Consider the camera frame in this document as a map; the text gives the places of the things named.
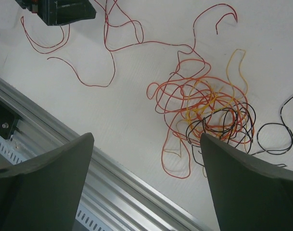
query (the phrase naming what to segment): white surface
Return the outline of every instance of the white surface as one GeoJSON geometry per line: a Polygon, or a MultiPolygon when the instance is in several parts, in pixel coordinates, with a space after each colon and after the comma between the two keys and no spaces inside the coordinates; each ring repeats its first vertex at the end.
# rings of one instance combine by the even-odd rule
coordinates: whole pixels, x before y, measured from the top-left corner
{"type": "MultiPolygon", "coordinates": [[[[193,20],[217,3],[215,0],[127,0],[120,5],[132,18],[142,22],[146,39],[192,44],[193,20]]],[[[266,122],[279,122],[279,108],[293,94],[293,0],[228,0],[226,3],[235,7],[239,23],[235,24],[228,16],[219,25],[219,36],[216,36],[215,23],[226,9],[211,11],[197,25],[198,50],[213,65],[212,74],[225,78],[229,56],[236,48],[246,49],[242,72],[250,87],[248,99],[257,112],[256,129],[266,122]]],[[[105,84],[113,71],[112,61],[103,46],[103,12],[99,7],[96,9],[95,20],[72,25],[69,44],[53,56],[73,63],[86,82],[105,84]]],[[[27,11],[23,14],[31,36],[48,44],[58,40],[57,28],[46,27],[27,11]]],[[[111,20],[117,19],[116,11],[111,20]]],[[[134,39],[132,28],[120,29],[110,38],[111,46],[125,45],[134,39]]],[[[115,54],[117,75],[112,85],[107,89],[87,88],[79,84],[66,64],[46,61],[49,55],[33,51],[18,24],[0,35],[0,77],[76,132],[91,131],[97,147],[210,228],[218,230],[202,169],[192,164],[191,177],[176,180],[166,175],[160,165],[167,127],[162,116],[154,111],[155,102],[149,101],[145,92],[152,81],[167,80],[177,64],[176,51],[153,44],[120,51],[115,54]]],[[[293,101],[283,116],[293,131],[293,101]]],[[[261,134],[262,143],[273,147],[288,142],[287,133],[282,131],[267,128],[261,134]]],[[[272,163],[284,162],[293,169],[293,148],[283,156],[260,156],[272,163]]]]}
{"type": "Polygon", "coordinates": [[[19,5],[14,0],[0,0],[0,29],[11,29],[16,23],[19,5]]]}

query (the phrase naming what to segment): black wire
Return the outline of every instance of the black wire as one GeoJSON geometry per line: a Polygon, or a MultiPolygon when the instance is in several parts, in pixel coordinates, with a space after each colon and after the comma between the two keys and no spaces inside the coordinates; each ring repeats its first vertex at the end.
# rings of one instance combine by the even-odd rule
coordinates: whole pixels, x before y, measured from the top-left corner
{"type": "Polygon", "coordinates": [[[192,142],[192,138],[190,138],[190,135],[194,132],[194,130],[196,129],[196,127],[199,126],[200,124],[202,124],[203,132],[204,132],[204,133],[206,133],[207,131],[210,131],[210,132],[213,132],[213,133],[218,133],[218,134],[220,134],[219,139],[221,139],[226,133],[230,132],[230,135],[229,135],[229,137],[228,137],[228,141],[227,141],[227,143],[229,143],[229,141],[230,141],[231,139],[233,139],[233,137],[232,137],[232,131],[233,131],[233,129],[235,128],[235,126],[238,126],[238,119],[239,119],[238,112],[234,110],[234,107],[237,107],[238,105],[242,105],[242,104],[246,104],[246,105],[248,105],[248,106],[252,109],[252,111],[253,111],[253,113],[254,113],[254,119],[252,119],[252,117],[251,117],[251,115],[250,115],[250,112],[249,112],[249,110],[248,110],[247,108],[245,108],[245,107],[242,106],[242,107],[239,109],[239,111],[242,112],[242,113],[244,114],[244,116],[247,116],[247,121],[246,121],[246,123],[249,124],[250,128],[247,130],[245,127],[242,127],[242,129],[244,129],[244,131],[238,131],[238,132],[236,132],[236,133],[239,133],[239,132],[240,132],[240,133],[244,134],[244,136],[242,137],[241,141],[237,142],[238,144],[236,145],[236,147],[237,147],[237,146],[240,144],[240,142],[242,142],[246,137],[249,137],[249,141],[250,141],[249,143],[250,143],[250,144],[249,144],[249,150],[248,150],[248,153],[250,152],[251,147],[252,147],[252,142],[253,142],[253,135],[254,135],[253,127],[254,127],[254,124],[255,124],[255,122],[256,122],[256,113],[255,113],[254,108],[253,108],[250,104],[248,104],[248,103],[238,103],[238,104],[236,104],[236,105],[234,105],[234,106],[232,106],[232,107],[228,107],[228,108],[224,108],[224,109],[221,109],[221,110],[215,111],[214,113],[212,113],[212,114],[210,114],[210,115],[204,117],[204,118],[201,119],[201,120],[193,121],[191,124],[189,124],[189,125],[187,126],[187,129],[186,129],[186,139],[187,139],[187,142],[191,145],[192,156],[193,156],[193,159],[194,159],[195,163],[197,163],[197,164],[199,164],[200,166],[203,166],[203,167],[204,167],[204,164],[200,163],[200,162],[197,160],[197,158],[196,158],[196,156],[195,156],[195,154],[194,154],[194,147],[200,148],[200,146],[197,145],[197,144],[195,144],[195,143],[193,143],[193,142],[192,142]],[[209,117],[211,117],[211,116],[213,116],[214,114],[219,113],[219,112],[225,112],[225,113],[224,113],[224,118],[223,118],[222,130],[215,130],[215,129],[210,128],[210,127],[208,126],[208,124],[206,123],[206,120],[207,120],[209,117]],[[226,128],[226,127],[225,127],[225,124],[226,124],[226,119],[227,119],[227,116],[228,116],[229,113],[234,114],[234,116],[235,116],[235,120],[233,121],[233,123],[231,124],[230,127],[226,128]]]}
{"type": "Polygon", "coordinates": [[[285,122],[284,122],[284,120],[283,120],[283,117],[282,117],[282,111],[283,111],[283,108],[284,108],[284,106],[289,102],[289,101],[291,101],[293,99],[293,96],[292,97],[290,97],[283,105],[282,105],[282,107],[281,107],[281,109],[280,109],[280,119],[281,119],[281,124],[280,123],[266,123],[266,124],[264,124],[258,131],[257,131],[257,134],[256,134],[256,141],[257,141],[257,143],[258,143],[258,145],[260,146],[260,148],[262,149],[261,151],[258,151],[258,152],[256,152],[256,153],[253,153],[253,154],[251,154],[251,155],[256,155],[256,154],[259,154],[259,153],[264,153],[264,152],[266,152],[266,153],[268,153],[268,154],[271,154],[271,155],[283,155],[283,154],[285,154],[285,153],[287,153],[291,148],[292,148],[292,146],[293,146],[293,132],[291,131],[291,129],[288,127],[288,126],[286,126],[286,124],[285,124],[285,122]],[[269,126],[269,125],[279,125],[279,126],[283,126],[283,127],[285,127],[285,129],[287,130],[287,132],[289,133],[289,136],[290,136],[290,138],[291,138],[291,143],[290,143],[290,145],[287,147],[287,148],[283,148],[283,149],[271,149],[271,150],[267,150],[266,148],[264,148],[262,145],[261,145],[261,143],[259,142],[259,134],[260,134],[260,131],[264,128],[264,127],[266,127],[266,126],[269,126]]]}

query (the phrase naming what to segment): metal rail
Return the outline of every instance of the metal rail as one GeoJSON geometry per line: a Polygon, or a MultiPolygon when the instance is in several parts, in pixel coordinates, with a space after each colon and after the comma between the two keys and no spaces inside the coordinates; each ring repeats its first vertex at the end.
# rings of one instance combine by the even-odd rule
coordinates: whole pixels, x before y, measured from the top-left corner
{"type": "MultiPolygon", "coordinates": [[[[2,79],[0,100],[22,118],[11,146],[18,149],[25,159],[59,147],[78,136],[2,79]]],[[[80,206],[83,211],[78,216],[81,208],[78,210],[77,218],[89,230],[99,230],[99,226],[94,227],[95,218],[103,222],[102,226],[114,231],[210,230],[96,147],[80,206]]]]}

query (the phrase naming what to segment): red wire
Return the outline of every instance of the red wire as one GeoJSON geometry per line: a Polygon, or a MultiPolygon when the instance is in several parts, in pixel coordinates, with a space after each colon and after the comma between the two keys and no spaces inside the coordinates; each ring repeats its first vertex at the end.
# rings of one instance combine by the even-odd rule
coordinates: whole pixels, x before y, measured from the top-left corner
{"type": "MultiPolygon", "coordinates": [[[[180,61],[180,54],[182,53],[182,54],[186,54],[186,55],[189,55],[189,54],[192,54],[192,53],[195,53],[199,58],[201,58],[202,60],[203,60],[203,58],[195,51],[195,46],[196,46],[196,35],[195,35],[195,24],[196,24],[196,22],[197,22],[197,20],[204,14],[204,13],[206,13],[207,11],[209,11],[210,9],[212,9],[212,8],[214,8],[214,7],[217,7],[217,6],[227,6],[227,7],[229,7],[230,9],[232,9],[233,10],[233,13],[229,13],[229,14],[232,14],[233,16],[234,16],[234,19],[236,20],[236,22],[238,21],[238,19],[237,19],[237,14],[236,14],[236,11],[230,6],[230,5],[228,5],[228,4],[225,4],[225,3],[222,3],[222,4],[217,4],[217,5],[214,5],[214,6],[212,6],[212,7],[209,7],[208,9],[206,9],[205,11],[203,11],[201,14],[199,14],[198,15],[198,17],[195,19],[195,21],[194,21],[194,23],[193,23],[193,34],[194,34],[194,46],[192,47],[192,46],[190,46],[190,45],[188,45],[188,44],[170,44],[170,43],[165,43],[165,42],[160,42],[160,41],[154,41],[154,40],[150,40],[150,41],[144,41],[144,30],[143,30],[143,27],[142,27],[142,24],[139,22],[139,21],[137,21],[137,20],[132,20],[129,16],[128,16],[128,14],[126,14],[121,8],[120,8],[120,6],[118,5],[118,0],[113,0],[114,1],[114,3],[113,3],[113,5],[112,5],[112,7],[110,8],[110,10],[108,10],[108,7],[107,7],[107,4],[108,4],[108,0],[106,0],[106,2],[105,2],[105,6],[102,6],[97,0],[94,0],[103,10],[104,10],[104,13],[105,13],[105,24],[104,24],[104,28],[103,28],[103,41],[104,41],[104,45],[105,45],[105,47],[106,47],[106,49],[110,52],[110,55],[111,55],[111,57],[112,57],[112,60],[113,60],[113,65],[114,65],[114,72],[113,72],[113,75],[112,75],[112,78],[110,79],[110,81],[109,81],[109,83],[107,84],[107,85],[104,85],[104,86],[101,86],[101,85],[90,85],[90,84],[85,84],[84,82],[82,82],[81,81],[81,79],[78,77],[78,74],[77,74],[77,72],[75,71],[75,74],[76,74],[76,76],[78,77],[78,79],[79,79],[79,81],[83,84],[83,85],[85,85],[85,86],[88,86],[88,87],[108,87],[111,83],[112,83],[112,81],[113,81],[113,79],[114,79],[114,77],[115,77],[115,74],[116,74],[116,69],[115,69],[115,60],[114,60],[114,57],[113,57],[113,52],[115,52],[115,51],[120,51],[120,50],[123,50],[123,49],[126,49],[126,48],[129,48],[129,47],[132,47],[132,46],[136,46],[136,45],[141,45],[141,44],[146,44],[146,43],[157,43],[157,44],[162,44],[162,45],[167,45],[167,46],[175,46],[175,47],[187,47],[187,48],[190,48],[190,52],[183,52],[183,51],[178,51],[178,63],[180,63],[181,61],[180,61]],[[123,24],[120,24],[120,25],[112,25],[112,24],[110,24],[109,23],[109,16],[110,16],[110,13],[111,13],[111,11],[113,10],[113,8],[114,7],[117,7],[119,10],[120,10],[120,12],[129,20],[129,21],[127,21],[127,22],[125,22],[125,23],[123,23],[123,24]],[[137,42],[136,43],[133,43],[133,44],[129,44],[129,45],[126,45],[126,46],[124,46],[124,47],[120,47],[120,48],[117,48],[117,49],[110,49],[108,46],[107,46],[107,40],[108,40],[108,32],[109,32],[109,27],[122,27],[122,26],[125,26],[125,25],[127,25],[127,24],[129,24],[129,23],[131,23],[133,26],[134,26],[134,29],[135,29],[135,37],[136,37],[136,40],[137,40],[137,42]],[[141,33],[142,33],[142,40],[139,40],[139,38],[138,38],[138,34],[137,34],[137,28],[136,28],[136,25],[135,25],[135,23],[137,23],[137,24],[139,24],[139,26],[140,26],[140,30],[141,30],[141,33]]],[[[200,72],[202,72],[203,71],[203,68],[199,71],[199,72],[197,72],[197,73],[195,73],[194,75],[197,75],[197,74],[199,74],[200,72]]]]}
{"type": "Polygon", "coordinates": [[[30,35],[28,34],[28,32],[27,32],[27,30],[26,30],[26,28],[25,28],[25,18],[24,18],[24,16],[22,16],[22,17],[20,18],[20,22],[21,22],[21,25],[22,25],[22,27],[23,27],[23,29],[24,29],[25,36],[26,36],[27,40],[30,42],[32,48],[33,48],[36,52],[38,52],[38,53],[40,53],[40,54],[50,54],[50,53],[53,53],[53,52],[59,50],[60,48],[62,48],[63,46],[65,46],[65,45],[68,43],[69,36],[70,36],[70,25],[68,25],[68,35],[67,35],[67,39],[66,39],[66,40],[65,40],[65,33],[64,33],[64,30],[63,30],[63,28],[60,26],[61,31],[62,31],[62,34],[63,34],[63,38],[62,38],[62,40],[61,40],[59,43],[57,43],[57,44],[55,44],[55,45],[53,45],[53,46],[46,47],[46,46],[43,46],[43,45],[38,44],[37,42],[35,42],[35,41],[30,37],[30,35]],[[35,46],[34,46],[33,44],[35,44],[35,45],[38,46],[38,47],[44,48],[44,49],[52,49],[52,48],[55,48],[55,47],[56,47],[56,48],[53,49],[52,51],[42,52],[42,51],[39,51],[38,49],[36,49],[35,46]]]}
{"type": "MultiPolygon", "coordinates": [[[[113,60],[113,67],[114,67],[113,78],[114,78],[114,76],[115,76],[115,72],[116,72],[115,61],[114,61],[114,57],[112,56],[112,53],[110,53],[110,54],[111,54],[111,57],[112,57],[112,60],[113,60]]],[[[81,78],[80,78],[80,76],[78,75],[77,71],[74,69],[74,67],[73,67],[69,62],[67,62],[67,61],[65,61],[64,59],[61,59],[61,58],[59,58],[59,57],[49,57],[47,60],[49,60],[49,59],[58,59],[58,60],[63,61],[63,62],[66,63],[67,65],[69,65],[69,66],[72,68],[72,70],[74,71],[74,73],[75,73],[76,77],[78,78],[78,80],[80,81],[80,83],[82,83],[83,85],[85,85],[85,86],[87,86],[87,87],[107,88],[107,87],[111,84],[111,82],[113,81],[113,78],[112,78],[112,79],[110,80],[110,82],[109,82],[107,85],[105,85],[105,86],[101,86],[101,85],[89,85],[89,84],[86,84],[86,83],[84,83],[84,82],[81,80],[81,78]]]]}

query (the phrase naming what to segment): perforated metal strip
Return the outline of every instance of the perforated metal strip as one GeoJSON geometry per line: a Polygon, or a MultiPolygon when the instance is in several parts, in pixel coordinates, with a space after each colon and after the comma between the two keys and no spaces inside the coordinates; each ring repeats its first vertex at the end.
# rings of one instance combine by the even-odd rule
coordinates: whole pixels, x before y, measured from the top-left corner
{"type": "MultiPolygon", "coordinates": [[[[0,154],[13,165],[19,164],[26,160],[9,141],[0,136],[0,154]]],[[[78,206],[76,219],[89,231],[111,231],[100,219],[94,216],[81,203],[78,206]]]]}

